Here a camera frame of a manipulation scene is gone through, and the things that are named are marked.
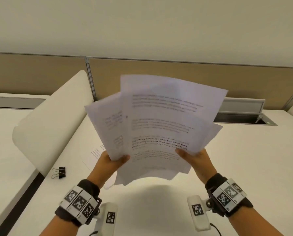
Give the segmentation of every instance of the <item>forearm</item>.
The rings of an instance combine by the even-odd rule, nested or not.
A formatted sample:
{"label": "forearm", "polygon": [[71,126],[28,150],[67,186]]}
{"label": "forearm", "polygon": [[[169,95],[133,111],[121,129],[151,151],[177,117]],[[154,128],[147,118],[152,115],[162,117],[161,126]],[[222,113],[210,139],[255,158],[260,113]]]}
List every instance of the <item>forearm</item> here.
{"label": "forearm", "polygon": [[40,236],[76,236],[78,229],[72,222],[54,216]]}
{"label": "forearm", "polygon": [[241,207],[229,221],[239,236],[283,236],[254,208]]}

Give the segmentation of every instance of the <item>black binder clip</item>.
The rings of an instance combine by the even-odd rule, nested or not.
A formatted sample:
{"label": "black binder clip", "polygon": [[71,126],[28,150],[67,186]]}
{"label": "black binder clip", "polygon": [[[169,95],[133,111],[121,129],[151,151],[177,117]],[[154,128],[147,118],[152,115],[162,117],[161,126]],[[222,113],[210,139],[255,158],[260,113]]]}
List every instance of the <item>black binder clip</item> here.
{"label": "black binder clip", "polygon": [[59,177],[59,179],[61,179],[65,177],[65,167],[59,167],[59,169],[52,168],[52,172],[56,174],[53,174],[51,179],[54,179],[56,177]]}

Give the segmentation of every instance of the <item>person's right hand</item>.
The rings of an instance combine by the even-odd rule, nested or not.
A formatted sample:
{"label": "person's right hand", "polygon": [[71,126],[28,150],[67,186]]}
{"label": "person's right hand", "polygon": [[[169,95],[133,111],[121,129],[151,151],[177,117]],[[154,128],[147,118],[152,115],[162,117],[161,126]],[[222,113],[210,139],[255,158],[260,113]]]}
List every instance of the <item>person's right hand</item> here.
{"label": "person's right hand", "polygon": [[194,156],[188,154],[182,149],[176,148],[175,151],[182,159],[187,161],[193,167],[198,178],[204,184],[206,184],[207,181],[217,173],[205,149]]}

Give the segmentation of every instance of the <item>cubicle wall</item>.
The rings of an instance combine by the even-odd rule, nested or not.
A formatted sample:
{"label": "cubicle wall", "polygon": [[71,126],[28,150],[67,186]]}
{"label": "cubicle wall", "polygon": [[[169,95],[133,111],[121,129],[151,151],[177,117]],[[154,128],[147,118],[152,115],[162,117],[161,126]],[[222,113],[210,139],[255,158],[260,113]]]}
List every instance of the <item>cubicle wall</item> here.
{"label": "cubicle wall", "polygon": [[2,53],[0,92],[51,95],[82,69],[90,70],[97,99],[120,91],[122,74],[149,74],[224,88],[227,97],[266,99],[265,109],[293,105],[293,68]]}

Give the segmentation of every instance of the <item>stack of papers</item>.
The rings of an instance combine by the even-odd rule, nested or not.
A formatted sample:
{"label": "stack of papers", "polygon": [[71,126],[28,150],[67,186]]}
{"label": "stack of papers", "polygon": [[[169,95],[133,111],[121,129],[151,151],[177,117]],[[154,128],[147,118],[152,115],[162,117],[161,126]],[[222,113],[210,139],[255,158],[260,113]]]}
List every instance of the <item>stack of papers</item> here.
{"label": "stack of papers", "polygon": [[119,93],[85,107],[111,160],[131,156],[106,188],[189,173],[175,149],[194,154],[217,135],[222,126],[213,120],[227,90],[153,75],[122,75],[120,84]]}

